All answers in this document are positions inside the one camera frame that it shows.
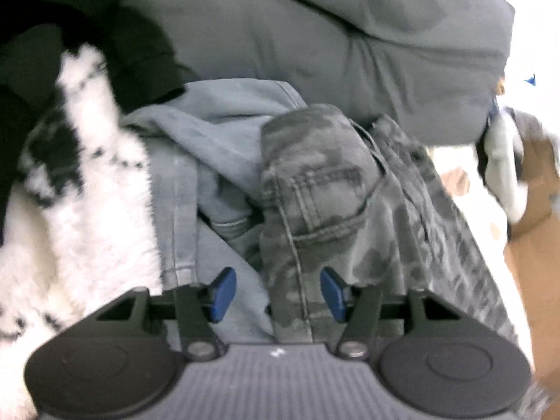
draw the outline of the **blue triangle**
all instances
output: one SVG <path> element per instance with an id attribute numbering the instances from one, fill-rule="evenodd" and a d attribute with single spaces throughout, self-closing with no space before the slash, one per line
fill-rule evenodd
<path id="1" fill-rule="evenodd" d="M 530 79 L 525 79 L 525 81 L 529 82 L 532 86 L 537 86 L 537 78 L 535 77 L 535 74 L 533 74 L 533 77 Z"/>

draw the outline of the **brown cardboard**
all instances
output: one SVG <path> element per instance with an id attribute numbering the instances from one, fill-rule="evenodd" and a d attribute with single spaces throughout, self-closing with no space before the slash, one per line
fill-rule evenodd
<path id="1" fill-rule="evenodd" d="M 533 338 L 535 377 L 560 397 L 560 219 L 550 197 L 560 192 L 552 146 L 524 142 L 522 179 L 528 184 L 527 210 L 512 227 L 505 258 L 520 289 Z M 543 420 L 560 420 L 560 400 Z"/>

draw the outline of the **camouflage pants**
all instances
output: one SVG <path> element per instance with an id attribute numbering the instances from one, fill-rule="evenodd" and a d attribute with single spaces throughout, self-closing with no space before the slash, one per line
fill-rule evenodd
<path id="1" fill-rule="evenodd" d="M 380 117 L 366 132 L 335 107 L 311 106 L 262 135 L 261 254 L 280 342 L 340 331 L 320 291 L 324 266 L 387 293 L 429 288 L 516 342 L 466 221 L 424 147 L 396 123 Z"/>

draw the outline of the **black and white fur fabric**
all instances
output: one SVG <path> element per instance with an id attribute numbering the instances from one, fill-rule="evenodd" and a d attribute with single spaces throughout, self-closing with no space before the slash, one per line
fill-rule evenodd
<path id="1" fill-rule="evenodd" d="M 162 291 L 144 146 L 119 128 L 103 55 L 84 45 L 61 62 L 0 248 L 2 420 L 36 416 L 23 369 L 37 347 L 133 287 Z"/>

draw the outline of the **metal screw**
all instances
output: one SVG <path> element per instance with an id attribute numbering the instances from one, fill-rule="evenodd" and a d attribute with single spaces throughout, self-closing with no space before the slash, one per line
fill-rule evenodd
<path id="1" fill-rule="evenodd" d="M 216 354 L 216 347 L 206 341 L 195 341 L 189 344 L 187 352 L 195 358 L 207 359 Z"/>
<path id="2" fill-rule="evenodd" d="M 368 347 L 360 341 L 346 341 L 340 345 L 338 352 L 346 358 L 360 358 L 367 354 Z"/>

